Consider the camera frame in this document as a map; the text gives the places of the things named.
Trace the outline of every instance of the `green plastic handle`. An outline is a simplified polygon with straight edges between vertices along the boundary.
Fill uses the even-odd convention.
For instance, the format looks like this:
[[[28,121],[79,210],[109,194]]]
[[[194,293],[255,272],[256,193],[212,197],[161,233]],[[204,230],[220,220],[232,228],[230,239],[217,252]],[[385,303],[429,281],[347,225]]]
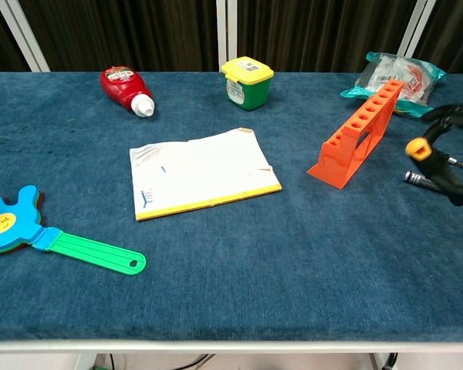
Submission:
[[[140,253],[63,232],[48,251],[127,275],[139,274],[146,267],[146,258]]]

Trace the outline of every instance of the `black cable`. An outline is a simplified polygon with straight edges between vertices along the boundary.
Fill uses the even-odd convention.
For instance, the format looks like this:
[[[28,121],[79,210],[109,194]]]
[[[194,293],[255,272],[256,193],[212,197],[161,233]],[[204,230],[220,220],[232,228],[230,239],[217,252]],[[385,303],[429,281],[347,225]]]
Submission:
[[[387,356],[386,364],[384,364],[382,370],[392,370],[392,368],[396,364],[397,358],[398,353],[390,353],[389,356]]]
[[[200,364],[201,362],[203,362],[206,358],[208,358],[209,354],[205,354],[205,355],[202,355],[200,358],[198,358],[197,360],[195,360],[194,362],[188,364],[188,365],[185,365],[185,366],[181,366],[180,368],[173,368],[171,370],[185,370],[186,368],[191,368],[192,366],[196,366],[198,364]]]

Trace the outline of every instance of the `hand clapper toy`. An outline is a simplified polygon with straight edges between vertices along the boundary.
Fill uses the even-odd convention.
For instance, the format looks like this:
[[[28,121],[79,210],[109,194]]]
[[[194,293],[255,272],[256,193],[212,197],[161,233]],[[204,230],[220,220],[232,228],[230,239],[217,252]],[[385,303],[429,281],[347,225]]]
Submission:
[[[146,267],[146,258],[140,253],[41,226],[39,195],[33,185],[23,187],[12,206],[0,196],[0,253],[31,244],[39,251],[60,253],[122,274],[139,274]]]

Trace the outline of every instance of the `red bottle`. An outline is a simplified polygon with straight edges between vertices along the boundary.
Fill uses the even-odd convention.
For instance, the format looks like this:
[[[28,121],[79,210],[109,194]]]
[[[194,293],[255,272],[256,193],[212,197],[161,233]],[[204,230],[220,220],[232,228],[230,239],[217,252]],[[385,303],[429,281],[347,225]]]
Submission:
[[[101,87],[113,100],[139,117],[149,117],[154,112],[154,101],[142,78],[129,67],[111,67],[101,72]]]

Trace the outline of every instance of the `smiley face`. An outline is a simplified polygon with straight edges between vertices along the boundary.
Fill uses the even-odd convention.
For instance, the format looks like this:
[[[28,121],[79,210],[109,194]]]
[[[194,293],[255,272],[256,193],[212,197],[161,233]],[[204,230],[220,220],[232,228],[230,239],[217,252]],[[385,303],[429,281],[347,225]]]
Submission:
[[[5,233],[15,224],[16,217],[14,214],[0,214],[0,234]]]

